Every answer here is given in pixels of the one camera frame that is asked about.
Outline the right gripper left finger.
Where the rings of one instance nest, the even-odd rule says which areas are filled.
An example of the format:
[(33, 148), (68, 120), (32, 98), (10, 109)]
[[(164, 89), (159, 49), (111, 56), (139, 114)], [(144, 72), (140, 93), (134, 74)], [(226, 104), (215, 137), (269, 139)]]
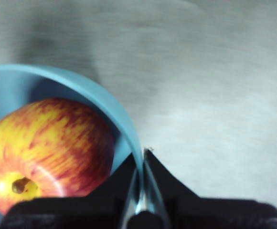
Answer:
[(118, 229), (136, 186), (129, 155), (117, 170), (84, 197), (36, 198), (14, 205), (1, 229)]

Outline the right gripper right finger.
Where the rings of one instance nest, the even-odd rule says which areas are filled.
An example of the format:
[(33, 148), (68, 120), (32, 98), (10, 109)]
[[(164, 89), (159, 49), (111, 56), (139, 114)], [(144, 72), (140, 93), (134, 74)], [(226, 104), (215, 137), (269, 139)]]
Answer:
[(277, 208), (235, 198), (203, 198), (195, 194), (144, 150), (144, 176), (149, 208), (167, 229), (277, 229)]

